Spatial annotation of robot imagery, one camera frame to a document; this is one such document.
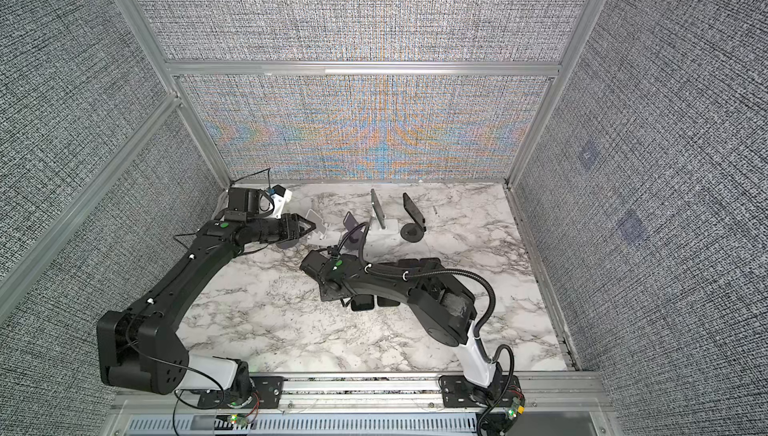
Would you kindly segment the aluminium front rail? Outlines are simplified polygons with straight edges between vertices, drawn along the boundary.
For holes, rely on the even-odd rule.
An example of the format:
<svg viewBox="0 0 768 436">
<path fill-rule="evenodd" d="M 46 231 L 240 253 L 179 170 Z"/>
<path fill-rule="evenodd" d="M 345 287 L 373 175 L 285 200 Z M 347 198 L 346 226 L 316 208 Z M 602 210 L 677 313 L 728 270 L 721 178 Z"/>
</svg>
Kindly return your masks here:
<svg viewBox="0 0 768 436">
<path fill-rule="evenodd" d="M 104 435 L 620 435 L 618 416 L 592 372 L 519 373 L 521 414 L 446 408 L 438 378 L 457 372 L 257 373 L 285 378 L 277 409 L 205 410 L 198 397 L 121 391 Z"/>
</svg>

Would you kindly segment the large black phone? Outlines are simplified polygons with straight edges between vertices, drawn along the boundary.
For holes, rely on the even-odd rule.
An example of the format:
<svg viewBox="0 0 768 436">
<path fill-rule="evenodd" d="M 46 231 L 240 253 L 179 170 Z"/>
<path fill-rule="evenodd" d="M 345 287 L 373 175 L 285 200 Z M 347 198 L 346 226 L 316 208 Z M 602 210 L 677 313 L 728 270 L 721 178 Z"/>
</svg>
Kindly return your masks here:
<svg viewBox="0 0 768 436">
<path fill-rule="evenodd" d="M 421 258 L 415 262 L 415 268 L 419 272 L 429 272 L 443 269 L 439 258 Z"/>
</svg>

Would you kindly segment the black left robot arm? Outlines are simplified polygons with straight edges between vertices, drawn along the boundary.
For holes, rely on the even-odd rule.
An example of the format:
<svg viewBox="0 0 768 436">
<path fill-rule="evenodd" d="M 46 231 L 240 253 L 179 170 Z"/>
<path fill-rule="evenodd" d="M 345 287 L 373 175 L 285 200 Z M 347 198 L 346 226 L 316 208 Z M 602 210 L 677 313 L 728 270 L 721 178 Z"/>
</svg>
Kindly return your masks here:
<svg viewBox="0 0 768 436">
<path fill-rule="evenodd" d="M 144 296 L 108 311 L 96 328 L 100 377 L 107 386 L 155 394 L 211 390 L 224 405 L 249 399 L 248 365 L 238 359 L 192 355 L 177 335 L 188 309 L 212 278 L 247 245 L 297 241 L 315 223 L 285 213 L 272 192 L 232 188 L 228 204 L 194 234 L 185 254 Z"/>
</svg>

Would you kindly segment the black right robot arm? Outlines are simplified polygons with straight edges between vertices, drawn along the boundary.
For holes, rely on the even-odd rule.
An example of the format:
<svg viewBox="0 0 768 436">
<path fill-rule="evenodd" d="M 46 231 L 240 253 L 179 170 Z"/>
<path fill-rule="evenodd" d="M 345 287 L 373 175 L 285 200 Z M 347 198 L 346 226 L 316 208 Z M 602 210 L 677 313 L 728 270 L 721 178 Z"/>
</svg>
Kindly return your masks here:
<svg viewBox="0 0 768 436">
<path fill-rule="evenodd" d="M 408 306 L 428 336 L 454 350 L 469 384 L 486 391 L 499 386 L 499 364 L 480 335 L 496 294 L 482 276 L 447 268 L 438 258 L 375 264 L 325 250 L 310 251 L 300 270 L 318 284 L 324 302 L 339 301 L 357 312 Z"/>
</svg>

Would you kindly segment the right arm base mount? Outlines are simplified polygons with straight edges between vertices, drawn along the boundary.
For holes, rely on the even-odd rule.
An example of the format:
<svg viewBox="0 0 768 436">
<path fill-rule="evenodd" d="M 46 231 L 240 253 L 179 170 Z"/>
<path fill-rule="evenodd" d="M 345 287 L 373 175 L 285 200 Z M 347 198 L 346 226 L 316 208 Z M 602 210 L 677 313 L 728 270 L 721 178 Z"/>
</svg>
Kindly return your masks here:
<svg viewBox="0 0 768 436">
<path fill-rule="evenodd" d="M 469 382 L 464 376 L 443 375 L 438 378 L 443 405 L 446 408 L 507 408 L 516 416 L 523 412 L 526 398 L 515 375 L 498 371 L 489 387 Z"/>
</svg>

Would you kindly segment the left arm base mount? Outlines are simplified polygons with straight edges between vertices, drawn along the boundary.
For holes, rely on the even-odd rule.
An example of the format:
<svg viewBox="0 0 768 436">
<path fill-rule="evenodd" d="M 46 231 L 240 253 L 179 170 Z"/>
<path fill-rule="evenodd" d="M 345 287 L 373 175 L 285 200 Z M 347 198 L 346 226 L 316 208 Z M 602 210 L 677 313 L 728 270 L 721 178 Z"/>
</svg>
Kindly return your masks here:
<svg viewBox="0 0 768 436">
<path fill-rule="evenodd" d="M 285 378 L 281 376 L 251 376 L 250 385 L 243 386 L 244 380 L 236 380 L 224 395 L 213 389 L 193 390 L 198 397 L 196 406 L 200 409 L 277 409 L 282 397 Z"/>
</svg>

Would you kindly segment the round grey stand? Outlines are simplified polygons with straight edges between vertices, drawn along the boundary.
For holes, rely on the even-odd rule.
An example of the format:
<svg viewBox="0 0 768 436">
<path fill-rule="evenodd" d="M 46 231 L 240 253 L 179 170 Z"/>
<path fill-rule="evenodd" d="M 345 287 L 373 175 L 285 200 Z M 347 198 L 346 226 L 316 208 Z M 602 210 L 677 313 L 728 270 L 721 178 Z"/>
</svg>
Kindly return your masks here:
<svg viewBox="0 0 768 436">
<path fill-rule="evenodd" d="M 298 243 L 299 243 L 299 240 L 298 239 L 294 239 L 294 240 L 277 242 L 275 244 L 275 246 L 277 248 L 279 248 L 279 249 L 285 250 L 285 249 L 290 249 L 290 248 L 293 248 L 293 247 L 297 246 Z"/>
<path fill-rule="evenodd" d="M 358 222 L 352 212 L 348 211 L 343 218 L 343 225 L 346 232 L 340 240 L 342 247 L 350 251 L 358 250 L 367 224 Z"/>
</svg>

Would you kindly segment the black fabric phone stand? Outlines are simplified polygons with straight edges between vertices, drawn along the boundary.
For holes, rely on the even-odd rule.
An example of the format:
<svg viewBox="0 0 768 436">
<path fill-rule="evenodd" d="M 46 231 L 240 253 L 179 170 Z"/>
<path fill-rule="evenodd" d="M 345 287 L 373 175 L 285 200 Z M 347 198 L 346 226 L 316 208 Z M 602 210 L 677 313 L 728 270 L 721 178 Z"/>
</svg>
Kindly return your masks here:
<svg viewBox="0 0 768 436">
<path fill-rule="evenodd" d="M 404 210 L 411 218 L 411 221 L 403 225 L 400 230 L 400 235 L 404 240 L 410 243 L 417 243 L 423 239 L 427 231 L 426 220 L 415 202 L 407 193 L 403 193 L 402 198 Z"/>
</svg>

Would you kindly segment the silver metal phone stand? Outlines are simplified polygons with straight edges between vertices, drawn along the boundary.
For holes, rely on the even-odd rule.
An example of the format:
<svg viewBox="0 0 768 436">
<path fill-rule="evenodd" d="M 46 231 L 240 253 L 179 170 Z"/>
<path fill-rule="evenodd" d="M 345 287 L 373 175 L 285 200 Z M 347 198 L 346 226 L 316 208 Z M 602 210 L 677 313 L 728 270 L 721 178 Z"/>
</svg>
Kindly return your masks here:
<svg viewBox="0 0 768 436">
<path fill-rule="evenodd" d="M 393 235 L 398 234 L 400 231 L 400 221 L 396 218 L 384 219 L 384 226 L 381 226 L 378 220 L 373 222 L 373 228 L 371 232 L 376 234 Z"/>
</svg>

